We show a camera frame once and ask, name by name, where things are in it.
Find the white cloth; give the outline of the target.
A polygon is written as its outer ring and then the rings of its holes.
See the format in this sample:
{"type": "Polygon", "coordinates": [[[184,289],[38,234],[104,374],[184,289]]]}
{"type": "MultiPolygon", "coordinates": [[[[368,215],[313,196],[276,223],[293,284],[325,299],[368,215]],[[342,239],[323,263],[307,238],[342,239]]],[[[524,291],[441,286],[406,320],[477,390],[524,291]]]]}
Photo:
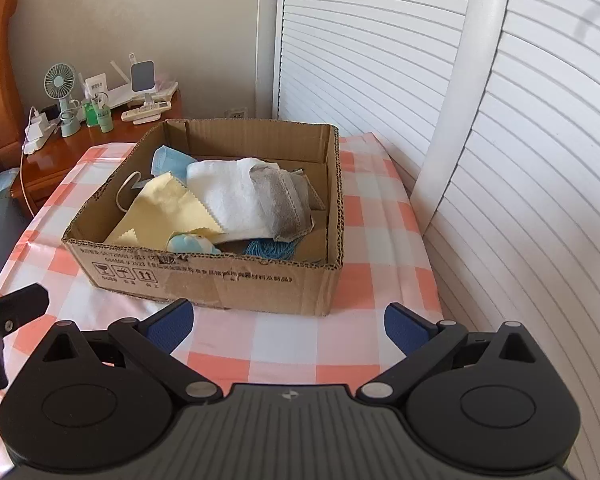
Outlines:
{"type": "Polygon", "coordinates": [[[271,238],[249,177],[257,165],[279,168],[275,162],[247,157],[237,160],[201,160],[187,168],[186,185],[212,215],[223,233],[214,244],[271,238]]]}

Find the white remote control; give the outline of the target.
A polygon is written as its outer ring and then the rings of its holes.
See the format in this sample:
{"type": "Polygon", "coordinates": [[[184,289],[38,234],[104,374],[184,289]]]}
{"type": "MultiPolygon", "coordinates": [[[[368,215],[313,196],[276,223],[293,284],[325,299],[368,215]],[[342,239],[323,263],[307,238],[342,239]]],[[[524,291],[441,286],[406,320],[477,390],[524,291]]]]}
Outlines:
{"type": "Polygon", "coordinates": [[[132,122],[133,125],[148,124],[159,120],[163,113],[168,112],[172,108],[170,101],[160,101],[145,103],[137,108],[130,108],[121,114],[122,122],[132,122]]]}

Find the green mini desk fan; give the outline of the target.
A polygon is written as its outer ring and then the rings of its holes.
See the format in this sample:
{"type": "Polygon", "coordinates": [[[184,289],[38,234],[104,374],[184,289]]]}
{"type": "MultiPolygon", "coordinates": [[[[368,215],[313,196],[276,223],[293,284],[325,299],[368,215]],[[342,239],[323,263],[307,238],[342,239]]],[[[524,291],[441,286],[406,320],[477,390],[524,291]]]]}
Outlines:
{"type": "Polygon", "coordinates": [[[59,106],[61,136],[68,138],[76,134],[81,126],[79,110],[81,104],[73,99],[72,92],[76,86],[76,71],[67,63],[56,63],[48,69],[44,76],[43,87],[50,99],[59,106]]]}

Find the green sanitizer bottle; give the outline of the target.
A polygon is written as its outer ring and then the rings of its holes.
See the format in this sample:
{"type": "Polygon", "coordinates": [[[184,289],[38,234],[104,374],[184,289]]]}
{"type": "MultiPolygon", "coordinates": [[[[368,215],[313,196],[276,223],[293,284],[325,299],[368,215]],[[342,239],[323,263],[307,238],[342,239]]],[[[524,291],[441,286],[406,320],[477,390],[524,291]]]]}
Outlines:
{"type": "Polygon", "coordinates": [[[82,106],[83,106],[83,110],[84,110],[86,124],[89,127],[97,126],[98,118],[97,118],[96,110],[94,109],[94,106],[93,106],[91,100],[89,98],[85,98],[82,101],[82,106]]]}

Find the wall power socket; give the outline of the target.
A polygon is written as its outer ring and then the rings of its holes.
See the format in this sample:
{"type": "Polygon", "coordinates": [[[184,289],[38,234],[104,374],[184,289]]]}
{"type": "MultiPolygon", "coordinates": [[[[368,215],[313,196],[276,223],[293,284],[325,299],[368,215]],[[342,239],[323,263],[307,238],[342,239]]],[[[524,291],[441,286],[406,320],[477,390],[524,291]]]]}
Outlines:
{"type": "Polygon", "coordinates": [[[232,108],[226,112],[226,117],[230,119],[245,119],[248,117],[248,108],[232,108]]]}

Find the grey sachet pouch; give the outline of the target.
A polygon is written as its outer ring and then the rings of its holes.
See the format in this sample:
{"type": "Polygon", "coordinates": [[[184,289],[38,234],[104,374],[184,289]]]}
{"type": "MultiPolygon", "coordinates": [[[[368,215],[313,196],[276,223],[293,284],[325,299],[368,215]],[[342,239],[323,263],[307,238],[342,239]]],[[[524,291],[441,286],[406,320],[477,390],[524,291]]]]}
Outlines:
{"type": "Polygon", "coordinates": [[[249,170],[249,177],[269,237],[291,243],[312,231],[310,187],[302,171],[257,165],[249,170]]]}

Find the white power strip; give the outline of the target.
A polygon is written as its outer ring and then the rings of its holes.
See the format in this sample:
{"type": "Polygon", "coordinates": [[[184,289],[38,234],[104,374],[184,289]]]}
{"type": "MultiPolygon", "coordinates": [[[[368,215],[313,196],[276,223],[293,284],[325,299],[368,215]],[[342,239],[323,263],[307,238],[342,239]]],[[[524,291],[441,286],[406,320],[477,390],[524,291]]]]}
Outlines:
{"type": "Polygon", "coordinates": [[[22,154],[29,156],[39,151],[56,131],[59,119],[48,119],[46,114],[39,112],[35,107],[30,108],[28,124],[24,129],[22,154]]]}

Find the white wifi router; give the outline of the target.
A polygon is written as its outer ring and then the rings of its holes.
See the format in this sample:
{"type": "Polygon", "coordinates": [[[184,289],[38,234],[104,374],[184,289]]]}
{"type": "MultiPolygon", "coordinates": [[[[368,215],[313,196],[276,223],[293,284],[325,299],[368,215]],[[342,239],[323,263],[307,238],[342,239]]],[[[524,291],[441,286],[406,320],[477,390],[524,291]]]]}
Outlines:
{"type": "Polygon", "coordinates": [[[82,79],[81,84],[86,94],[94,96],[96,93],[104,92],[108,96],[108,105],[112,110],[122,105],[142,105],[146,96],[149,96],[151,101],[155,102],[170,101],[174,93],[178,91],[176,80],[157,79],[156,84],[151,89],[135,92],[132,88],[131,70],[125,72],[114,61],[111,61],[110,65],[123,80],[123,84],[120,84],[120,86],[109,87],[105,73],[82,79]]]}

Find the wooden nightstand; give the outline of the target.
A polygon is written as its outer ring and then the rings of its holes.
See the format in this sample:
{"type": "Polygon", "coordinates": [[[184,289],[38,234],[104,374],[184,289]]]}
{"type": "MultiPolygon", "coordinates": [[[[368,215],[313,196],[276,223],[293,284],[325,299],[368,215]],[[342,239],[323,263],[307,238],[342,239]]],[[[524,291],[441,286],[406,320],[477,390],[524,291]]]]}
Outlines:
{"type": "Polygon", "coordinates": [[[134,126],[132,122],[122,122],[121,114],[120,108],[114,110],[114,128],[108,133],[102,133],[98,127],[87,126],[82,126],[68,138],[54,133],[39,151],[21,157],[19,176],[10,188],[10,196],[18,202],[28,218],[33,218],[38,213],[55,188],[90,148],[110,142],[135,143],[157,125],[157,122],[148,122],[134,126]]]}

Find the phone stand with mirror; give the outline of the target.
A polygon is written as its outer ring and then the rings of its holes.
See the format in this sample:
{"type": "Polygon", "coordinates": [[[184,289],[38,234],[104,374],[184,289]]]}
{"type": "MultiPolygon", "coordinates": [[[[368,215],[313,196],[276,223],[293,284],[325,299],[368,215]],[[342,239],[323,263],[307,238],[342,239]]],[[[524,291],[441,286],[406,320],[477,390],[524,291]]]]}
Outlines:
{"type": "Polygon", "coordinates": [[[146,104],[152,104],[156,91],[155,63],[151,60],[139,61],[134,53],[129,54],[130,81],[134,96],[141,96],[146,104]]]}

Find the brown cardboard box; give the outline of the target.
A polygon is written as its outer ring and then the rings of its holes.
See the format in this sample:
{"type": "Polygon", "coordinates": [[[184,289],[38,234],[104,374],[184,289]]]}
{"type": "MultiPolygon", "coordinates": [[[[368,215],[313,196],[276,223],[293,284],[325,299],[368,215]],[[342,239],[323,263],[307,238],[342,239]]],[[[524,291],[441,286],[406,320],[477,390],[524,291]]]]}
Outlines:
{"type": "Polygon", "coordinates": [[[113,292],[323,316],[343,227],[334,126],[182,119],[140,139],[62,240],[113,292]]]}

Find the yellow lens cloth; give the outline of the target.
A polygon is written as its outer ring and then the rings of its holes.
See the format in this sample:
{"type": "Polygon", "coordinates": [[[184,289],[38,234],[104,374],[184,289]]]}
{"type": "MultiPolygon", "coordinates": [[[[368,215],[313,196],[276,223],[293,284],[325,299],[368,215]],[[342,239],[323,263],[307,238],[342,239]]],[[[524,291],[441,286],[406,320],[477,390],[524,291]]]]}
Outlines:
{"type": "Polygon", "coordinates": [[[174,235],[223,233],[204,204],[168,172],[143,187],[105,244],[166,250],[174,235]]]}

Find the blue face mask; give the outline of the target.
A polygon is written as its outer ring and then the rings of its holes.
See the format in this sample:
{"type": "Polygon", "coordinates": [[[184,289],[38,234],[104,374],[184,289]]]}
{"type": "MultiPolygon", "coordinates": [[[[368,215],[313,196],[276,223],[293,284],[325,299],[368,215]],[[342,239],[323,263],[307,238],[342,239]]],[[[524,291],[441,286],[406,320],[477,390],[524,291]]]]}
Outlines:
{"type": "Polygon", "coordinates": [[[192,156],[174,150],[170,146],[161,145],[152,156],[150,174],[154,178],[163,174],[172,174],[182,185],[186,185],[187,168],[194,162],[196,162],[196,159],[192,156]]]}

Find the white louvered closet door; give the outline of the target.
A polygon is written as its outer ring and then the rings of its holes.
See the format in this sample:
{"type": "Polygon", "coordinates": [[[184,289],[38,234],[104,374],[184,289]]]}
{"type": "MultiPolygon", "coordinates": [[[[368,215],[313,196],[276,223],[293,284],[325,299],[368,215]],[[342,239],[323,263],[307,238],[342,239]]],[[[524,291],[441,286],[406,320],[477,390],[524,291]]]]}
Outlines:
{"type": "Polygon", "coordinates": [[[438,295],[524,322],[600,479],[600,0],[278,0],[278,118],[376,134],[438,295]]]}

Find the pink checkered tablecloth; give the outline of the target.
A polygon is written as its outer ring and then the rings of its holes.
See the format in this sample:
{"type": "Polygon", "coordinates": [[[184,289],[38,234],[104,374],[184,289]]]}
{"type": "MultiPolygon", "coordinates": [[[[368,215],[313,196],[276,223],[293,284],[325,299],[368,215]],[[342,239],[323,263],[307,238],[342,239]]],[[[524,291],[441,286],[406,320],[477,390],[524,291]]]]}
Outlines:
{"type": "MultiPolygon", "coordinates": [[[[155,301],[94,286],[62,244],[82,204],[130,152],[126,143],[88,150],[22,233],[0,273],[0,297],[38,283],[50,296],[42,318],[5,342],[15,377],[47,330],[71,320],[102,330],[118,318],[143,318],[155,301]]],[[[295,266],[283,284],[260,261],[207,259],[197,278],[195,325],[175,356],[223,388],[235,382],[362,385],[400,359],[384,331],[384,311],[400,302],[437,321],[442,310],[426,249],[396,167],[371,134],[340,142],[344,210],[343,266],[323,316],[295,315],[294,300],[313,299],[295,266]]]]}

